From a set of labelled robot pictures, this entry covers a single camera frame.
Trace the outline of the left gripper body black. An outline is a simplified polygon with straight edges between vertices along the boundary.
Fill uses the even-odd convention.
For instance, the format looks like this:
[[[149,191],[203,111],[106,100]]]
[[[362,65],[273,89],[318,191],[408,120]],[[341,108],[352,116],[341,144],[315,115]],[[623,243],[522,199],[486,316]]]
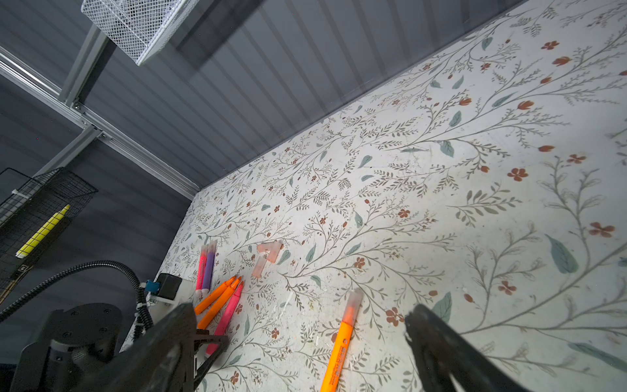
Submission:
[[[194,378],[196,390],[206,377],[217,359],[227,350],[230,344],[228,336],[211,334],[207,330],[197,329],[194,336],[195,353],[202,354],[204,361],[199,365]]]

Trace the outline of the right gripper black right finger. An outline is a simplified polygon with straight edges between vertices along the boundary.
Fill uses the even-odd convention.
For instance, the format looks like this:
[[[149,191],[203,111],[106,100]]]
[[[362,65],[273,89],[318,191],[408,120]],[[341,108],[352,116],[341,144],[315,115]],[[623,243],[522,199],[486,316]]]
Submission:
[[[406,341],[425,391],[524,391],[425,305],[406,317]]]

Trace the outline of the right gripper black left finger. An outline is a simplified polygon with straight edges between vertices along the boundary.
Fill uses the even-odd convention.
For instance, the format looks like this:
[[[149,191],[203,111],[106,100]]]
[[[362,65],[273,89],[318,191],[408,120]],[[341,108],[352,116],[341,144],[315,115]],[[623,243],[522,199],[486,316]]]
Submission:
[[[196,318],[179,305],[74,391],[194,391]]]

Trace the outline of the pink marker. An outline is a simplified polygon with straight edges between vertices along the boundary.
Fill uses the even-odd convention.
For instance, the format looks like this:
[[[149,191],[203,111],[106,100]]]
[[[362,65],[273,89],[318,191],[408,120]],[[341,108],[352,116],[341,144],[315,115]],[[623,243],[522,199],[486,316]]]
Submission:
[[[201,251],[200,251],[200,258],[199,258],[198,273],[197,273],[197,278],[196,278],[196,287],[195,287],[196,292],[201,292],[203,288],[204,274],[205,274],[205,269],[207,265],[207,253],[208,253],[208,246],[202,245]]]
[[[217,325],[217,329],[215,330],[216,336],[223,336],[225,334],[226,329],[233,318],[233,314],[238,308],[242,291],[243,282],[240,278],[237,278],[224,292],[224,294],[228,294],[229,297],[222,301],[225,305],[225,311],[220,319],[220,323]]]

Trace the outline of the purple marker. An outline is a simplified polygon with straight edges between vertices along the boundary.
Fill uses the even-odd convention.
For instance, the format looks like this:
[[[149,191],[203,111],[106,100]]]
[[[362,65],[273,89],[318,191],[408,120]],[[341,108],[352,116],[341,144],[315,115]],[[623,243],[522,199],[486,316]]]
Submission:
[[[205,269],[204,269],[204,274],[203,274],[203,281],[202,281],[202,293],[204,295],[208,294],[210,292],[210,290],[211,290],[213,268],[214,268],[215,257],[216,257],[216,250],[217,250],[217,241],[216,240],[212,240],[209,243],[209,245],[207,247],[207,252],[206,252],[207,262],[205,264]]]

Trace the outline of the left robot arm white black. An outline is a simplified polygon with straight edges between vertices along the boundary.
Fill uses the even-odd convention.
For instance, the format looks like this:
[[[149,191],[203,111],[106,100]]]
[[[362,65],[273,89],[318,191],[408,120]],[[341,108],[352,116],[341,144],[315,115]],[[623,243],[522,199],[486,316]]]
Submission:
[[[1,367],[3,391],[193,391],[229,346],[178,305],[130,348],[116,351],[121,312],[110,304],[50,314],[15,366]]]

